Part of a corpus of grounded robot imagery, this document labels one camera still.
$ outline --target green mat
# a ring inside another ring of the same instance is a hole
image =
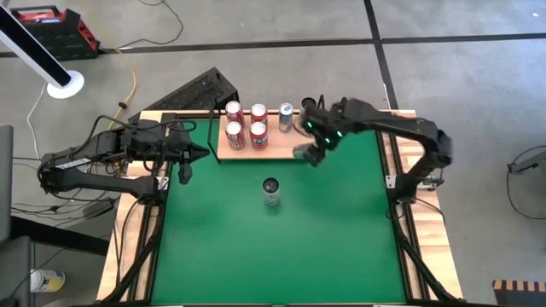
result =
[[[198,121],[193,141],[207,132]],[[153,304],[404,301],[374,133],[347,136],[317,168],[212,155],[192,168],[186,186],[172,170]],[[267,177],[279,206],[264,204]]]

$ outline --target wooden table frame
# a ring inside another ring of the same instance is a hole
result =
[[[415,117],[415,111],[411,110],[397,110],[396,113],[401,116]],[[208,118],[208,111],[143,111],[141,112],[140,119],[152,119],[158,122],[164,122],[168,119],[173,119],[175,116],[183,115],[184,117],[196,117],[196,118]],[[403,172],[408,171],[417,160],[423,155],[423,148],[421,144],[408,139],[393,137],[382,134],[382,137],[378,138],[379,144],[384,146],[382,151],[382,158],[384,162],[384,172],[387,174],[396,174],[397,169],[401,169]],[[144,169],[142,162],[133,162],[129,165],[127,170],[128,177],[147,176],[149,172]],[[439,208],[439,201],[436,192],[422,192],[417,193],[417,197],[421,200],[425,200],[428,203],[433,204]],[[136,259],[137,252],[142,250],[143,246],[148,242],[150,235],[152,234],[158,217],[162,218],[162,212],[158,207],[136,206],[130,216],[127,216],[131,205],[136,199],[130,194],[122,194],[118,212],[115,219],[114,230],[117,232],[118,238],[121,238],[121,229],[123,223],[126,221],[126,230],[124,233],[124,246],[122,257],[120,259],[120,274],[124,276],[127,270],[132,266]],[[447,238],[445,226],[442,221],[442,217],[434,211],[431,211],[425,206],[418,204],[407,206],[407,208],[401,208],[397,206],[400,214],[404,212],[404,217],[400,219],[403,231],[406,235],[411,237],[411,234],[415,234],[413,241],[418,241],[418,250],[421,253],[421,258],[427,265],[427,267],[433,272],[438,281],[445,287],[445,289],[452,295],[461,298],[461,288],[459,280],[457,278],[455,264],[451,255],[450,243]],[[102,272],[101,285],[97,294],[97,300],[105,298],[116,286],[117,275],[117,261],[116,261],[116,248],[114,245],[113,234],[110,240],[110,246],[108,248],[108,254]],[[126,300],[149,300],[151,299],[151,290],[153,288],[153,278],[155,273],[155,261],[157,259],[157,253],[159,248],[156,249],[142,265],[140,273],[133,281],[131,287],[127,290],[122,301]],[[401,257],[401,263],[405,266],[404,271],[407,272],[408,280],[406,287],[406,296],[409,298],[427,298],[430,291],[424,290],[423,283],[416,272],[415,266],[409,259],[407,253],[403,252],[404,256]]]

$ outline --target wooden tray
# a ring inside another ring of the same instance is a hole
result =
[[[247,145],[241,150],[233,150],[229,146],[228,137],[225,135],[225,126],[228,119],[225,115],[220,116],[220,129],[218,133],[218,158],[219,159],[294,159],[292,149],[295,145],[313,142],[313,137],[300,135],[296,130],[288,133],[279,131],[279,110],[268,110],[267,112],[267,137],[268,145],[264,150],[254,150],[250,140],[250,111],[245,110],[245,141]],[[297,122],[299,110],[294,110],[293,121]]]

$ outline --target gray floor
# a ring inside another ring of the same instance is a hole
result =
[[[46,3],[52,2],[13,0],[10,7]],[[53,3],[81,13],[106,47],[140,37],[168,40],[177,31],[174,17],[162,6],[149,8],[133,0]],[[169,3],[184,22],[183,35],[171,44],[371,37],[360,0]],[[374,0],[373,5],[384,38],[546,32],[546,4],[540,1]],[[506,164],[524,149],[545,143],[545,41],[386,45],[385,51],[399,106],[437,121],[455,142],[455,162],[446,170],[439,198],[465,298],[494,303],[494,279],[546,281],[546,222],[517,215],[509,206],[505,186]],[[123,118],[210,67],[217,67],[232,82],[245,107],[255,102],[275,107],[320,94],[330,102],[355,96],[376,107],[386,106],[371,45],[157,53],[125,59],[105,55],[63,63],[83,73],[86,86],[65,101],[46,95],[40,102],[32,122],[41,153],[81,143],[96,116],[115,112],[117,102],[131,90],[127,62],[135,68],[138,89]],[[15,153],[32,157],[26,115],[43,80],[18,59],[0,59],[0,72],[0,123],[14,126]],[[511,183],[521,210],[546,216],[541,206],[544,180],[537,172],[513,177]],[[15,167],[14,199],[56,203],[40,190],[32,170],[23,166]],[[112,215],[71,227],[105,235],[112,229]],[[51,248],[39,247],[37,263],[51,253]],[[90,303],[102,263],[103,258],[63,252],[51,268],[69,273],[67,287],[40,296],[39,304],[60,298],[64,298],[58,302],[62,306]]]

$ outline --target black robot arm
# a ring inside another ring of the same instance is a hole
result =
[[[97,118],[94,128],[103,118],[109,119],[106,116]],[[195,129],[194,122],[174,120],[160,124],[153,120],[138,120],[121,124],[120,128],[94,136],[92,131],[87,140],[75,148],[45,154],[38,168],[38,180],[45,192],[58,194],[74,188],[100,189],[130,193],[142,202],[154,203],[159,188],[156,176],[164,162],[179,163],[179,181],[186,184],[192,176],[189,164],[209,154],[208,149],[191,142],[189,132]],[[169,133],[164,136],[167,125]],[[94,163],[133,160],[144,161],[144,167],[152,172],[151,176],[129,179],[90,174],[79,169]]]
[[[315,143],[294,149],[294,155],[316,166],[334,150],[348,133],[377,130],[416,140],[425,149],[422,158],[407,173],[396,176],[394,196],[397,200],[413,203],[417,186],[432,171],[451,163],[451,139],[426,119],[407,119],[389,112],[376,110],[367,102],[344,98],[330,110],[307,108],[300,120]]]

